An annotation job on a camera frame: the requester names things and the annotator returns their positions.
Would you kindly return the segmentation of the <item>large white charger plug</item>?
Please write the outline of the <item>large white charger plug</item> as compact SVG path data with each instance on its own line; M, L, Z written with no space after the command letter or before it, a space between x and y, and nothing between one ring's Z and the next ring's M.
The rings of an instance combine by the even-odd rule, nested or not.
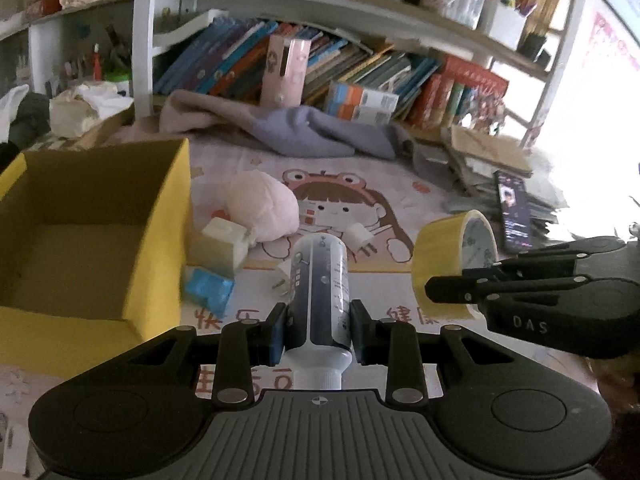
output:
M291 295L291 272L291 259L280 262L273 271L274 282L271 289L282 298L288 298Z

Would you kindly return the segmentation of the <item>pink plush toy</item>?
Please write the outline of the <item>pink plush toy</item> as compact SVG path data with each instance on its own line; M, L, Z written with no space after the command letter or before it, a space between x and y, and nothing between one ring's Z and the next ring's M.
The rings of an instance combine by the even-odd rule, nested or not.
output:
M256 243L274 242L299 228L295 194L259 170L242 171L228 181L226 208L230 220L247 228Z

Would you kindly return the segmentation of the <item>small white charger plug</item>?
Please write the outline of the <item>small white charger plug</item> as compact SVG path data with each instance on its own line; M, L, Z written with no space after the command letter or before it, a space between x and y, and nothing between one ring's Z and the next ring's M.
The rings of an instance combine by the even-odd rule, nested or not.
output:
M366 257L378 252L373 245L375 236L361 223L356 222L349 226L343 233L343 243L354 254L363 254Z

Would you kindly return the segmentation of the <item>orange blue white carton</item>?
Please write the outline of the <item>orange blue white carton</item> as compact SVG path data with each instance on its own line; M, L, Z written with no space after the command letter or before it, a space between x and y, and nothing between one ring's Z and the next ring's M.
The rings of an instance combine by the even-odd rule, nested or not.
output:
M334 81L330 85L324 112L330 116L367 125L386 125L397 108L399 96Z

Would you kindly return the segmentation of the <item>black smartphone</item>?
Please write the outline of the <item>black smartphone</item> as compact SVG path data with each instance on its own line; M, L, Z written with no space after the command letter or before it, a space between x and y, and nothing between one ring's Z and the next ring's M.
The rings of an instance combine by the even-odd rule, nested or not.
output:
M532 248L530 209L524 180L504 171L496 171L495 184L500 205L504 249L509 254Z

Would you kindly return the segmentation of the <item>pink pen holder box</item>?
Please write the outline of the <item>pink pen holder box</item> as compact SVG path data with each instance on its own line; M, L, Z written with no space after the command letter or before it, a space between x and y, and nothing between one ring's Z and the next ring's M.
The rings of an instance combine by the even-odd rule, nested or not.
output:
M311 41L271 35L259 106L298 107L302 102Z

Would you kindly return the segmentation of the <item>brown envelope stack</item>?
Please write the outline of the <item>brown envelope stack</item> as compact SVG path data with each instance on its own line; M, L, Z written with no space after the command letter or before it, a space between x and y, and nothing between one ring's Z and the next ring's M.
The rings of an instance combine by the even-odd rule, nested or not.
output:
M451 148L463 157L487 162L526 178L533 173L524 151L513 139L490 136L459 126L443 128L442 136L448 136Z

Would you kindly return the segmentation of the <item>white bookshelf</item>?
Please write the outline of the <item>white bookshelf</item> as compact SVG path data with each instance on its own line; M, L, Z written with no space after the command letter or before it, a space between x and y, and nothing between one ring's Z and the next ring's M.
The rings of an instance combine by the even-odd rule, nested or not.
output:
M183 89L257 101L271 35L311 41L302 102L322 104L334 81L383 89L408 110L436 70L431 49L493 72L540 80L524 146L541 132L573 50L586 0L102 0L63 10L36 0L20 14L32 88L111 63L128 75L134 110Z

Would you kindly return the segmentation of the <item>yellow cardboard box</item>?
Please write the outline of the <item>yellow cardboard box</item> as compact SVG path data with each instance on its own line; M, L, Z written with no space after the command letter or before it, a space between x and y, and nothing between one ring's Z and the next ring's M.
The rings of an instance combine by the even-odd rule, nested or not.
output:
M180 321L189 143L18 155L1 176L1 361L69 378Z

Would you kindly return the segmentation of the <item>cream square block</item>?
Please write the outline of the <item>cream square block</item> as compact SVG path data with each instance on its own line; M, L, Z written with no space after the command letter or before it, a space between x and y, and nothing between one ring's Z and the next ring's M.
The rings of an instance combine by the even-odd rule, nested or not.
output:
M245 226L213 218L194 236L189 261L224 278L234 278L254 241L253 233Z

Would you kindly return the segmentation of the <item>red book set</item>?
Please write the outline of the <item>red book set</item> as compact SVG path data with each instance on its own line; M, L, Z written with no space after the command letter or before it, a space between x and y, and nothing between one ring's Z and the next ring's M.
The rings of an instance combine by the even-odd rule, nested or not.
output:
M436 49L428 56L436 70L421 84L406 121L422 129L450 127L469 117L488 128L500 120L509 81L472 61Z

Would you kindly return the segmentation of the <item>yellow tape roll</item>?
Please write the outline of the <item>yellow tape roll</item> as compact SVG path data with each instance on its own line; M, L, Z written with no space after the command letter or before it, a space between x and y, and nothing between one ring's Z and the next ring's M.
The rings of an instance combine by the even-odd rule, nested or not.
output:
M416 238L411 260L411 283L424 318L435 321L478 320L480 311L469 304L435 304L424 292L434 276L461 275L465 269L487 268L498 259L494 232L481 212L472 209L424 226Z

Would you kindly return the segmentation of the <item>grey purple cloth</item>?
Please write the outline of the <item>grey purple cloth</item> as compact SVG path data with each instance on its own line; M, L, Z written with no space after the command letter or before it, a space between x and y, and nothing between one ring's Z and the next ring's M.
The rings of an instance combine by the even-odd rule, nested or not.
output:
M357 154L395 160L413 152L401 126L358 124L298 106L268 110L252 104L186 90L172 92L160 114L122 130L129 141L169 139L207 133L255 150L293 158L341 158Z

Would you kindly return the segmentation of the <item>blue white plastic bottle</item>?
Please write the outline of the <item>blue white plastic bottle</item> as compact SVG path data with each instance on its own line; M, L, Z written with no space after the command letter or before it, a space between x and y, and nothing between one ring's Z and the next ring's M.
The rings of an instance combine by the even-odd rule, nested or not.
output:
M284 356L297 390L340 390L352 364L345 244L314 233L293 247Z

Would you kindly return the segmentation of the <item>tissue pack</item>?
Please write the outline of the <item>tissue pack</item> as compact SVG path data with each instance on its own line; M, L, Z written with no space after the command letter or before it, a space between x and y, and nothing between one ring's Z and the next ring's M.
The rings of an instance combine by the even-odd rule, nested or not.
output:
M63 139L77 139L134 104L111 81L89 81L65 90L49 103L50 130Z

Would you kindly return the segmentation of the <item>cartoon desk mat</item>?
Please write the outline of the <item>cartoon desk mat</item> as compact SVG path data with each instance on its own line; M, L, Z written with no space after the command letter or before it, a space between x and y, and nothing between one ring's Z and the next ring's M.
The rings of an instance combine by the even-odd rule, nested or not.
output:
M254 245L279 263L278 288L290 297L285 356L297 389L338 390L352 362L349 263L409 263L424 283L434 275L484 270L498 257L494 234L478 211L426 226L417 242L397 223L386 198L358 174L280 179L241 171L222 187L226 206L198 233L186 298L223 318L234 278Z

